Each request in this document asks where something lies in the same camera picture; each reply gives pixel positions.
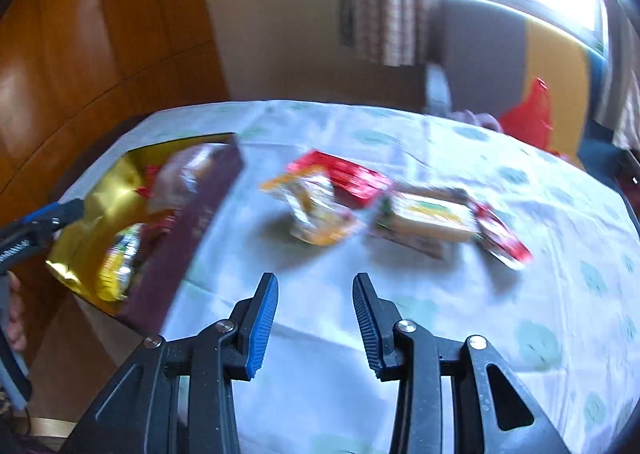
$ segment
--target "tablecloth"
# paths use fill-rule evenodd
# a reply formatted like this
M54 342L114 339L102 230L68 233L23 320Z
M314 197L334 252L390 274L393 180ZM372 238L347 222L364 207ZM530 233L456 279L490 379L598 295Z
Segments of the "tablecloth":
M238 133L246 167L203 238L163 335L197 334L252 296L262 272L277 275L264 365L250 383L234 382L243 453L388 451L397 383L379 382L367 365L351 302L358 272L434 335L484 335L572 452L606 450L640 394L640 243L617 193L478 127L385 108L272 100L153 114L63 200L85 195L126 150L227 131ZM310 148L393 178L465 187L494 205L533 262L514 272L473 243L439 261L366 232L329 248L292 238L287 206L258 186ZM450 448L450 412L444 433Z

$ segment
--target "white wall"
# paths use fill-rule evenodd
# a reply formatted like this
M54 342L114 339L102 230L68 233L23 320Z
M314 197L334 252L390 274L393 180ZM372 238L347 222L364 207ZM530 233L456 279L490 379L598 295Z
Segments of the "white wall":
M234 100L292 98L420 110L420 66L356 59L338 43L339 0L207 0Z

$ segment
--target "wooden cabinet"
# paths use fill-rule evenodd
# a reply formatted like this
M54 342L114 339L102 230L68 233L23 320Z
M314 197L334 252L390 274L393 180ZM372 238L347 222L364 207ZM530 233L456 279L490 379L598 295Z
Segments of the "wooden cabinet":
M0 224L43 205L129 116L227 99L205 0L13 0L0 17ZM27 358L61 300L40 266L19 272Z

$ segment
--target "wall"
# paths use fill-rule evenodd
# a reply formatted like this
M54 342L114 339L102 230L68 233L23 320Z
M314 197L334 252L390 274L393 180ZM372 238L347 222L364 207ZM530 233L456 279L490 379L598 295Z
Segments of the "wall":
M207 0L235 100L295 98L419 110L420 66L389 68L338 44L339 0Z
M204 0L14 0L0 19L0 225L43 206L120 121L227 96ZM16 270L33 358L65 292L42 256Z

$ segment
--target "red bag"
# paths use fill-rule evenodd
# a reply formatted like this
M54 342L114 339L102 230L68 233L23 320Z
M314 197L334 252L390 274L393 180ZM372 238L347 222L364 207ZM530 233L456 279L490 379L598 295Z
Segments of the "red bag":
M505 134L541 150L548 150L551 131L551 100L542 79L534 79L529 96L498 120Z

